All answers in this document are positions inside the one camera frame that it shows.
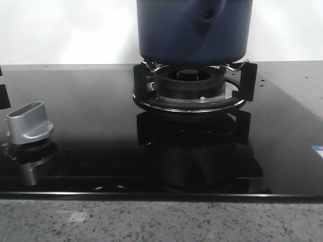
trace white wall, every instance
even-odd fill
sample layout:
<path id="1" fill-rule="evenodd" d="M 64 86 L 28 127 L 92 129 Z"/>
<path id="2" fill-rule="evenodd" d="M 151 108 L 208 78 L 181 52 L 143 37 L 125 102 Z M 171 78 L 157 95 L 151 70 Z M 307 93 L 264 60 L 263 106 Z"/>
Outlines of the white wall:
<path id="1" fill-rule="evenodd" d="M 323 0 L 254 0 L 246 57 L 323 60 Z M 136 0 L 0 0 L 0 64 L 137 63 Z"/>

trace gas burner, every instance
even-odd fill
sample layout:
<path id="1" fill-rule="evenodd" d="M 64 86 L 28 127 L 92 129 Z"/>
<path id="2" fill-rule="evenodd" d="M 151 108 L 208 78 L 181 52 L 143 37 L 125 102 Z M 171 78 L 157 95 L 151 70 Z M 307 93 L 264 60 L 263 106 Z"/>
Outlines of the gas burner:
<path id="1" fill-rule="evenodd" d="M 165 66 L 154 74 L 156 94 L 173 99 L 201 99 L 223 93 L 224 73 L 216 68 Z"/>
<path id="2" fill-rule="evenodd" d="M 253 100 L 257 65 L 220 67 L 134 66 L 134 101 L 145 109 L 170 112 L 215 112 L 240 108 Z M 241 71 L 240 81 L 225 77 L 227 68 Z"/>

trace burner cap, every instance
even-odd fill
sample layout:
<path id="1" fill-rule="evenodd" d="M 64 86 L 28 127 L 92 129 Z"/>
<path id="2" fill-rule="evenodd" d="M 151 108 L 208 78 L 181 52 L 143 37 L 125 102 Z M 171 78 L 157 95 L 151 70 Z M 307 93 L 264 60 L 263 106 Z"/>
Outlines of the burner cap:
<path id="1" fill-rule="evenodd" d="M 225 77 L 212 67 L 165 66 L 154 75 L 157 94 L 178 99 L 215 97 L 224 91 Z"/>

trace granite countertop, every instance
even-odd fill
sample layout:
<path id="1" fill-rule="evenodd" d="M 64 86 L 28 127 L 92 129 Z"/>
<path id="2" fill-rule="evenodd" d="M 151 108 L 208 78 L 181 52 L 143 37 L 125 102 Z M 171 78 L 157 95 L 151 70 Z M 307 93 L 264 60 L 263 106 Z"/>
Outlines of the granite countertop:
<path id="1" fill-rule="evenodd" d="M 323 241 L 321 204 L 0 200 L 0 241 Z"/>

